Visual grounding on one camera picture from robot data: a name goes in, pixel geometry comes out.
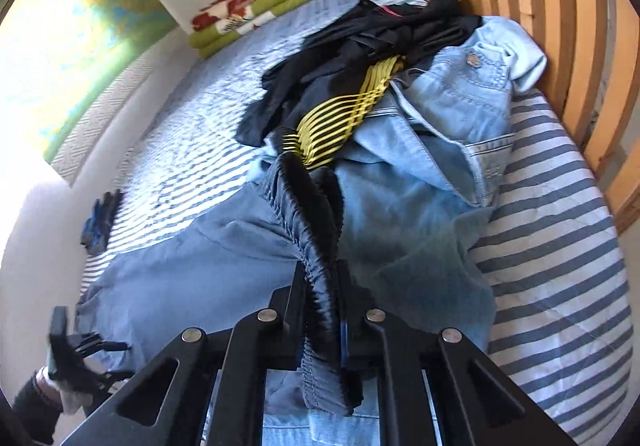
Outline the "white gloved left hand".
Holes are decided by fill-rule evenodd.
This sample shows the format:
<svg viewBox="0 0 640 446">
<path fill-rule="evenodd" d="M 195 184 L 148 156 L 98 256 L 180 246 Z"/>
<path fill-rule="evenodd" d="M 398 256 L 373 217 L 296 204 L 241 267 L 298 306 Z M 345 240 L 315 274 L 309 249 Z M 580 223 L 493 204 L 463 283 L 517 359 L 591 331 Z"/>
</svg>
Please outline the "white gloved left hand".
<svg viewBox="0 0 640 446">
<path fill-rule="evenodd" d="M 62 407 L 64 414 L 77 414 L 80 408 L 93 403 L 91 394 L 77 392 L 67 382 L 52 380 L 47 366 L 39 370 L 37 383 L 45 396 Z"/>
</svg>

